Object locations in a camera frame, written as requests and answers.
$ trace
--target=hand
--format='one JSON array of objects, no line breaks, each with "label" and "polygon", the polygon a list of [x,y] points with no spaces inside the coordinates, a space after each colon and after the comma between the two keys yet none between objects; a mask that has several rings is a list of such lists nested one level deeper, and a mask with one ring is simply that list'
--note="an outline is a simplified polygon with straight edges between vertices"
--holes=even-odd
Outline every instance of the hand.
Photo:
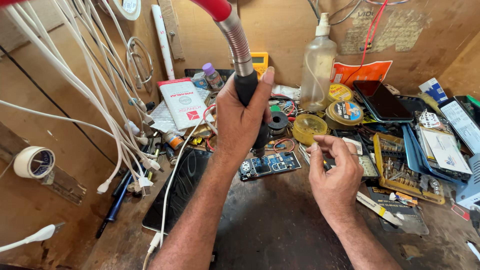
[{"label": "hand", "polygon": [[[355,220],[355,200],[363,175],[357,149],[352,143],[329,135],[316,135],[318,142],[307,148],[310,156],[310,185],[320,211],[334,231]],[[325,172],[323,152],[335,159],[336,167]]]},{"label": "hand", "polygon": [[275,69],[268,67],[258,82],[247,107],[239,101],[233,75],[216,98],[218,138],[216,156],[228,159],[237,166],[252,148],[262,119],[270,123],[272,116],[268,100],[272,93]]}]

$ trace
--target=purple bottle cap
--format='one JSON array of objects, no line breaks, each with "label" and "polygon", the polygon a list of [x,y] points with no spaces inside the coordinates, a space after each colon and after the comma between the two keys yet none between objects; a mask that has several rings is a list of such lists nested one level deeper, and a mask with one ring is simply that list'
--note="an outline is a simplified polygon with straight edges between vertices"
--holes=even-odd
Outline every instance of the purple bottle cap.
[{"label": "purple bottle cap", "polygon": [[213,68],[212,66],[212,63],[206,63],[202,69],[204,70],[205,72],[205,75],[212,75],[214,72],[215,72],[215,69]]}]

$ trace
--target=fingernail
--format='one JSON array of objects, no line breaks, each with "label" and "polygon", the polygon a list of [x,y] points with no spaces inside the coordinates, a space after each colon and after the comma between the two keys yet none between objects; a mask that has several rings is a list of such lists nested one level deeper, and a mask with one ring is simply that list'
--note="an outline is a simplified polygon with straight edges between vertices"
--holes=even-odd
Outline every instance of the fingernail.
[{"label": "fingernail", "polygon": [[268,67],[267,71],[263,74],[263,81],[269,85],[272,85],[274,76],[275,76],[275,68]]}]

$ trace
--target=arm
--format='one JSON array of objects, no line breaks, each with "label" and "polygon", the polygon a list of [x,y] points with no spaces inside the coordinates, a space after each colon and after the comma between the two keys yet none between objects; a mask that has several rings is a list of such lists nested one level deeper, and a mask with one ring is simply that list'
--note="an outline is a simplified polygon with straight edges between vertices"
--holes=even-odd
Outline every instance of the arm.
[{"label": "arm", "polygon": [[[400,266],[375,239],[355,207],[363,168],[355,146],[328,136],[314,136],[310,153],[312,192],[320,211],[337,234],[353,267],[357,270],[400,270]],[[335,158],[336,167],[324,171],[323,152]]]},{"label": "arm", "polygon": [[273,80],[274,69],[269,67],[247,107],[238,100],[233,76],[218,94],[219,134],[215,153],[208,161],[192,200],[149,269],[208,269],[232,179],[257,138],[261,115],[265,122],[271,121],[268,99]]}]

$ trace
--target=spray bottle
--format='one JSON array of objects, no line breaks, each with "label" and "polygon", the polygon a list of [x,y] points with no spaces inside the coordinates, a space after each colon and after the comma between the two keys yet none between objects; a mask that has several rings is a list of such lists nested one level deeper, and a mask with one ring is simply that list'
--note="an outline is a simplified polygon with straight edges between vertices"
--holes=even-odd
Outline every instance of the spray bottle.
[{"label": "spray bottle", "polygon": [[330,101],[330,76],[335,62],[336,43],[328,38],[328,13],[322,13],[315,39],[305,47],[301,79],[300,107],[309,111],[325,110]]}]

